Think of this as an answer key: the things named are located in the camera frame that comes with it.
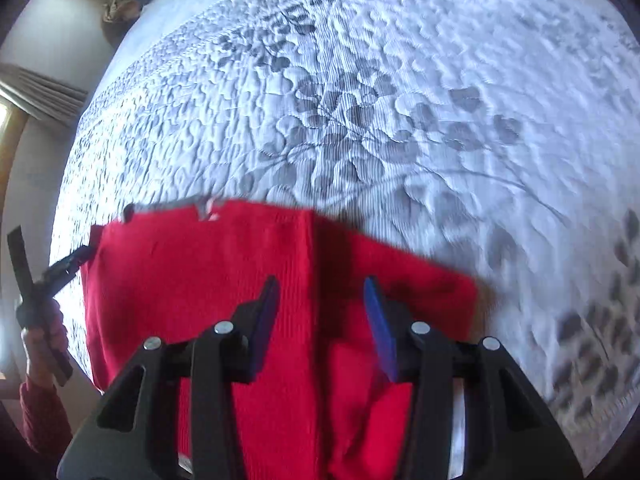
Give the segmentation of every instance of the person's hand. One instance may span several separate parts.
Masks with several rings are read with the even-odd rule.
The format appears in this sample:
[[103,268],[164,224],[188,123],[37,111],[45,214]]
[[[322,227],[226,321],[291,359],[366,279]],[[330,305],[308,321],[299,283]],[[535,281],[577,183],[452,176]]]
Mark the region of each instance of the person's hand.
[[[53,321],[49,325],[50,346],[55,350],[66,353],[69,341],[66,338],[66,328],[62,323],[60,305],[56,300],[50,300],[49,307],[53,310]],[[47,369],[38,346],[45,341],[45,333],[41,328],[22,330],[22,342],[27,354],[27,376],[33,383],[43,388],[53,388],[53,374]]]

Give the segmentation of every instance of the red fabric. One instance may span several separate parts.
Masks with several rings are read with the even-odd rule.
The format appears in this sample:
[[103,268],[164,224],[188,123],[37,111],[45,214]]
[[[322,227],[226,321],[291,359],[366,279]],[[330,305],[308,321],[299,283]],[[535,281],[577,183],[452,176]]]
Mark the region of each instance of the red fabric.
[[43,388],[27,376],[20,385],[20,406],[24,439],[55,468],[71,442],[71,427],[55,387]]
[[[264,370],[233,389],[248,477],[392,478],[410,387],[378,370],[364,278],[375,274],[417,319],[457,339],[470,325],[472,280],[308,210],[230,201],[214,213],[137,214],[94,228],[98,251],[82,283],[96,385],[107,388],[148,336],[193,338],[274,274],[282,293]],[[188,454],[185,386],[178,446]]]

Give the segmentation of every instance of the folded red clothing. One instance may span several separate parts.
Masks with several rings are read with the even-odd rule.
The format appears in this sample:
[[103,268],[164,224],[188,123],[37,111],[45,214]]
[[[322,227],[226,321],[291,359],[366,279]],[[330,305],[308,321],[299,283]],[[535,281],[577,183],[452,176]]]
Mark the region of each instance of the folded red clothing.
[[[362,287],[375,274],[417,319],[464,339],[471,279],[395,250],[309,210],[229,201],[201,221],[195,208],[136,214],[92,229],[82,269],[89,355],[106,389],[147,337],[197,336],[280,281],[264,370],[233,388],[249,479],[393,477],[411,387],[378,368]],[[178,447],[189,454],[189,388]]]

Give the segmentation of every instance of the wall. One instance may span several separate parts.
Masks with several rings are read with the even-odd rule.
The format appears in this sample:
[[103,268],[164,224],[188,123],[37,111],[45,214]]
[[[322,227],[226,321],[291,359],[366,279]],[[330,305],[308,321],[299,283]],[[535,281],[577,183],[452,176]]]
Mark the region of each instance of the wall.
[[[56,203],[72,140],[71,132],[54,134],[38,121],[29,119],[9,177],[0,235],[2,322],[7,328],[22,374],[26,370],[26,358],[14,315],[14,306],[20,295],[4,240],[7,233],[20,224],[32,273],[38,276],[47,268]],[[76,365],[72,379],[60,388],[60,397],[75,430],[95,405],[99,394]],[[5,405],[14,420],[21,417],[15,401]]]
[[31,0],[0,47],[0,62],[92,92],[113,56],[100,27],[105,0]]

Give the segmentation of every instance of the curtain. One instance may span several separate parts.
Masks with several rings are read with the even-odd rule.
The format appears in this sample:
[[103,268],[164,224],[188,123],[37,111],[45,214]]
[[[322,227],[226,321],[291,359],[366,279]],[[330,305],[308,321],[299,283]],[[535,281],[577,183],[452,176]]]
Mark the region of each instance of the curtain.
[[0,96],[39,121],[74,126],[87,93],[31,70],[0,63]]

